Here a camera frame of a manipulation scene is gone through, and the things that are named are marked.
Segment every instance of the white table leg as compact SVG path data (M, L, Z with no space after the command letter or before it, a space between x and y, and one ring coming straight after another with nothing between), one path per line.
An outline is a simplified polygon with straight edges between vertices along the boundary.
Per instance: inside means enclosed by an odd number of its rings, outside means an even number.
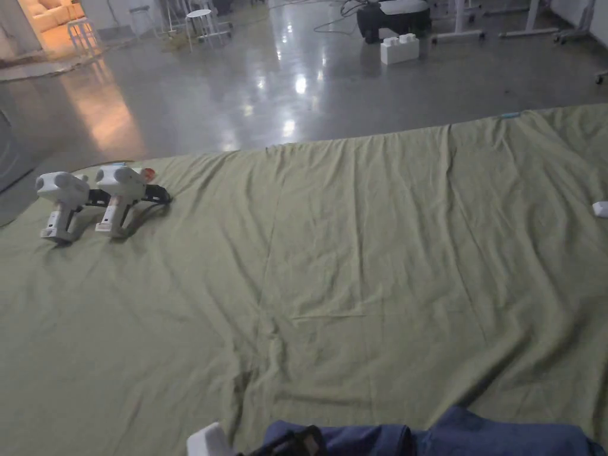
M439 33L431 38L431 43L436 44L439 40L448 40L451 38L464 38L466 36L476 36L484 38L485 33L481 29L464 31L465 21L465 0L456 0L456 24L453 33Z
M530 10L528 11L528 20L526 21L526 28L517 32L503 32L499 33L501 38L514 38L516 36L533 36L533 35L546 35L548 33L556 33L559 31L557 27L549 27L547 29L535 29L534 23L536 22L536 15L538 13L538 6L541 0L532 0L530 3Z

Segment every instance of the green sheet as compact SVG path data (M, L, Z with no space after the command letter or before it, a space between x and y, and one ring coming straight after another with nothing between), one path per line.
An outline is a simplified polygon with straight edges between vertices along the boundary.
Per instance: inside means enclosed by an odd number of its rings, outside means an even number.
M87 208L55 247L39 199L0 235L2 453L182 455L216 420L244 451L277 419L427 428L453 404L607 445L606 119L144 162L175 200L125 241Z

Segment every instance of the white object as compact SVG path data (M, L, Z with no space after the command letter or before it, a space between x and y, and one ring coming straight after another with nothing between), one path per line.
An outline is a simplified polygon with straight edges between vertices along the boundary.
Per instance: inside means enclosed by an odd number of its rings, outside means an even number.
M133 33L135 33L135 37L139 40L142 35L141 33L137 32L136 18L140 16L150 26L152 32L154 33L154 36L158 38L158 33L156 33L156 25L154 23L154 20L152 19L152 15L150 14L150 5L136 5L133 4L133 1L134 0L131 0L129 14L131 15L131 28L133 29Z
M218 9L213 5L213 0L189 0L190 3L190 11L194 10L193 5L197 6L197 9L201 10L211 10L211 12L217 18ZM232 28L232 23L230 21L218 22L218 27L221 29L225 28L225 31L222 33L230 33L230 29Z
M476 30L463 30L465 21L465 0L456 0L456 19L454 25L454 31L452 33L439 33L433 36L432 42L438 43L440 40L451 40L453 38L466 38L468 36L476 36L479 39L485 37L485 32L482 29Z
M420 40L413 33L386 38L380 44L380 60L385 65L412 60L419 55Z
M43 174L36 179L36 191L40 198L55 203L46 227L40 237L55 242L73 242L74 234L69 225L74 213L84 206L89 199L89 184L86 176L74 176L60 171Z
M516 36L534 36L534 35L546 35L548 33L556 33L559 31L557 27L549 27L546 29L535 29L534 23L536 22L536 15L538 13L538 6L541 0L532 0L530 3L530 9L528 10L528 20L526 21L526 28L518 30L516 32L502 32L498 36L500 38L514 38Z
M188 437L188 456L235 456L219 423L213 423Z
M188 19L192 20L194 31L196 31L196 28L194 27L194 19L199 20L202 33L200 34L200 36L198 36L198 38L208 40L211 46L213 47L211 37L217 36L219 38L220 43L224 44L222 36L228 32L219 31L217 15L210 9L195 10L186 15L186 35L188 35L188 44L190 45L190 52L192 52L192 38L190 36Z
M87 54L94 54L94 47L99 46L101 40L97 36L97 32L93 24L87 18L78 19L67 23L67 34L72 40L74 49L79 52L82 48Z
M387 16L403 13L420 13L429 9L429 4L424 0L392 0L380 2L380 9Z
M147 170L149 168L132 169L115 165L99 168L95 180L101 190L109 193L110 202L102 221L95 226L95 231L111 237L126 235L122 224L131 206L146 194L146 185L151 179L146 176Z
M608 201L598 201L594 203L593 212L597 217L608 218Z

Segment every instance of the chair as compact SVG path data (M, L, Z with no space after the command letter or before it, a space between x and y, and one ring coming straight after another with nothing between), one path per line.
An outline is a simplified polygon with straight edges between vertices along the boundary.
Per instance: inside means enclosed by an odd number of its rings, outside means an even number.
M192 28L196 33L195 19L199 20L201 25L202 34L198 38L204 38L209 41L211 47L213 44L211 38L217 36L221 44L224 44L222 40L222 33L219 32L218 23L213 15L213 12L209 9L205 10L194 10L186 15L186 35L188 36L188 44L190 45L190 52L192 52L192 38L190 36L190 27L188 26L188 19L192 20Z
M156 32L156 25L154 23L154 20L152 19L152 14L150 13L150 5L131 5L131 7L129 8L129 14L131 15L131 26L133 27L133 33L135 33L135 36L138 40L140 39L141 35L137 32L137 15L144 17L146 22L152 28L154 36L158 38L158 33Z
M95 27L87 18L77 19L67 23L67 34L72 40L74 49L79 52L82 48L87 54L95 54L93 48L99 47L101 40L95 31Z

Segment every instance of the white block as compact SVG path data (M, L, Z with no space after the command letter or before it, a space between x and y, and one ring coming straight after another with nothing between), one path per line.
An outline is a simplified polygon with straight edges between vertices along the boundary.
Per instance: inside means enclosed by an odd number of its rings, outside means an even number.
M413 33L386 38L380 44L380 60L386 65L418 58L420 41Z
M593 205L593 212L601 218L608 218L608 201L598 201Z
M213 423L188 437L188 456L234 456L219 423Z

